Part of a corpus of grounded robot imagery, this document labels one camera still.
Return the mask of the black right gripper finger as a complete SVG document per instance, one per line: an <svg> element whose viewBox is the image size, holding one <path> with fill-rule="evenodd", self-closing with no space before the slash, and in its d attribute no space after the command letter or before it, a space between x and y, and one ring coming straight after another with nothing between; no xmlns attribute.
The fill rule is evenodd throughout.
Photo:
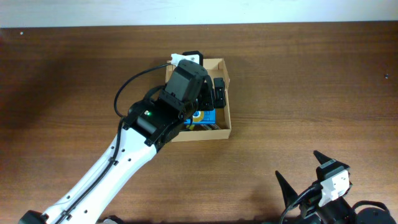
<svg viewBox="0 0 398 224"><path fill-rule="evenodd" d="M277 177L280 189L282 191L285 207L288 208L289 206L294 205L299 195L279 171L275 171L275 176Z"/></svg>
<svg viewBox="0 0 398 224"><path fill-rule="evenodd" d="M320 165L329 165L335 161L334 159L322 154L320 151L314 151L313 155L316 157Z"/></svg>

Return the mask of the blue tape dispenser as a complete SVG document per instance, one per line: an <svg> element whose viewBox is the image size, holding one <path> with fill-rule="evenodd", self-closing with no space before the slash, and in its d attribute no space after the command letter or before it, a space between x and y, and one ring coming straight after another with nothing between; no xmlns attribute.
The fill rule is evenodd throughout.
<svg viewBox="0 0 398 224"><path fill-rule="evenodd" d="M194 125L204 125L204 124L216 124L216 110L212 111L204 111L205 112L205 118L201 123L192 123L190 119L187 119L184 124L189 125L189 124L194 124Z"/></svg>

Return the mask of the cardboard box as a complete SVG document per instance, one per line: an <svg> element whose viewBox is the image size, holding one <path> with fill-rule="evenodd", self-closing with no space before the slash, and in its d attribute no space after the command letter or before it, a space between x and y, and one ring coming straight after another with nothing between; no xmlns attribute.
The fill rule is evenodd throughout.
<svg viewBox="0 0 398 224"><path fill-rule="evenodd" d="M175 137L172 142L187 142L201 140L228 139L231 134L231 116L229 109L228 87L230 78L223 58L206 58L203 61L203 67L207 70L209 76L214 78L223 78L225 83L224 99L226 106L223 109L216 109L216 125L215 128L208 124L208 128L195 125L190 131L182 131Z"/></svg>

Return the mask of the yellow clear tape roll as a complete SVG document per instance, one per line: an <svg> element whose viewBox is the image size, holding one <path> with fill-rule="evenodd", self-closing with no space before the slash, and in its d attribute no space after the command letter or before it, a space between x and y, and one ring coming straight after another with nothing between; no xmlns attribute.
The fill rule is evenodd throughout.
<svg viewBox="0 0 398 224"><path fill-rule="evenodd" d="M204 111L196 111L192 116L192 123L201 123L205 118Z"/></svg>

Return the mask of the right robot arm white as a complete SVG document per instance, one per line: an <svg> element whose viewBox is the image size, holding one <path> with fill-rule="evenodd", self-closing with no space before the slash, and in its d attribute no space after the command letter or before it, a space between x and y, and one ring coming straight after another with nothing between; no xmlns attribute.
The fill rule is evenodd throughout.
<svg viewBox="0 0 398 224"><path fill-rule="evenodd" d="M345 196L352 187L350 166L319 151L313 152L320 165L317 180L298 194L279 171L275 172L285 210L279 223L396 224L382 202L362 200L351 206Z"/></svg>

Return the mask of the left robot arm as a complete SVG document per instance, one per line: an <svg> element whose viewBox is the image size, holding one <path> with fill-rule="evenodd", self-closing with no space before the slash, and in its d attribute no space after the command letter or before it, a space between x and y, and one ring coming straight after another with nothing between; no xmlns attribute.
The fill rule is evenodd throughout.
<svg viewBox="0 0 398 224"><path fill-rule="evenodd" d="M178 136L196 111L224 108L225 98L215 92L209 74L220 62L173 59L168 82L150 89L121 116L115 139L80 181L43 213L29 210L19 223L96 223L133 174Z"/></svg>

